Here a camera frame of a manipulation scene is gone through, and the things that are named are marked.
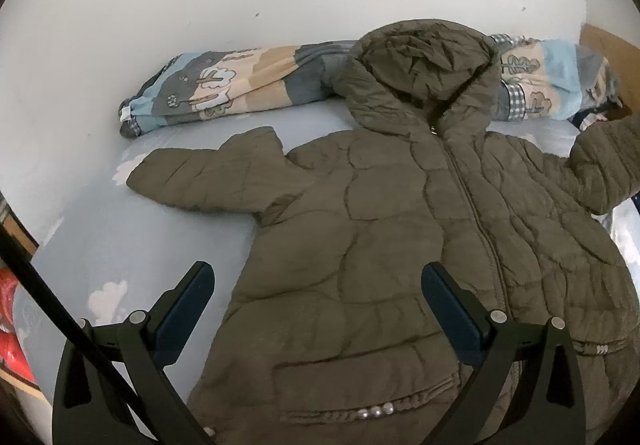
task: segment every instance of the jacket hood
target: jacket hood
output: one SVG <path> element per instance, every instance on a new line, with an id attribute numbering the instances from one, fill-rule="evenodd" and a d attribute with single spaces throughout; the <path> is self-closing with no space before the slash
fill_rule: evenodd
<path id="1" fill-rule="evenodd" d="M 338 78 L 362 126 L 415 139 L 484 132 L 497 106 L 498 47 L 491 37 L 443 20 L 389 24 L 361 38 Z"/>

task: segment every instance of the olive green puffer jacket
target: olive green puffer jacket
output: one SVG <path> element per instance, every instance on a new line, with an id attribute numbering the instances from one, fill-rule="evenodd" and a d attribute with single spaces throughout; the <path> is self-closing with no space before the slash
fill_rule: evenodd
<path id="1" fill-rule="evenodd" d="M 421 443 L 469 375 L 422 298 L 431 261 L 488 309 L 564 319 L 589 441 L 604 431 L 638 380 L 638 297 L 590 214 L 640 188 L 640 115 L 591 126 L 569 158 L 543 154 L 486 132 L 499 78 L 489 37 L 392 24 L 356 44 L 337 86 L 362 128 L 286 156 L 258 128 L 134 170 L 129 187 L 160 203 L 260 221 L 190 398 L 217 443 Z M 374 406 L 392 413 L 358 418 Z"/>

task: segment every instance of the red object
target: red object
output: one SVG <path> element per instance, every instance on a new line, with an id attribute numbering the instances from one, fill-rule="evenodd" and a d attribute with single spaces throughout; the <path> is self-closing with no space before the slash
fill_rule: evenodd
<path id="1" fill-rule="evenodd" d="M 20 349 L 18 337 L 11 333 L 0 332 L 0 357 L 4 359 L 4 365 L 16 375 L 20 375 L 31 383 L 36 383 L 27 359 Z"/>
<path id="2" fill-rule="evenodd" d="M 18 280 L 8 268 L 0 268 L 0 316 L 14 325 L 14 296 Z"/>

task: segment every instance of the silver screw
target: silver screw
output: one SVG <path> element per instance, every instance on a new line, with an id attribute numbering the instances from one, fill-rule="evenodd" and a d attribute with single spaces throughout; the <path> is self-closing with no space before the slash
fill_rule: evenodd
<path id="1" fill-rule="evenodd" d="M 146 313 L 142 310 L 134 311 L 129 315 L 129 322 L 132 324 L 142 324 L 146 319 Z"/>
<path id="2" fill-rule="evenodd" d="M 497 324 L 504 324 L 507 322 L 507 314 L 504 311 L 493 310 L 491 312 L 491 320 Z"/>
<path id="3" fill-rule="evenodd" d="M 560 317 L 553 317 L 551 319 L 551 325 L 558 330 L 563 330 L 565 323 L 564 320 L 562 320 Z"/>

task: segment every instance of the jacket pocket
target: jacket pocket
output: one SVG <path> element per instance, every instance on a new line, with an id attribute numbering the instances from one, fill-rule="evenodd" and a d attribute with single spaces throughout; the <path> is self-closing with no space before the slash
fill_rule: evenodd
<path id="1" fill-rule="evenodd" d="M 389 417 L 459 383 L 458 361 L 442 332 L 357 357 L 274 370 L 280 419 L 289 423 Z"/>

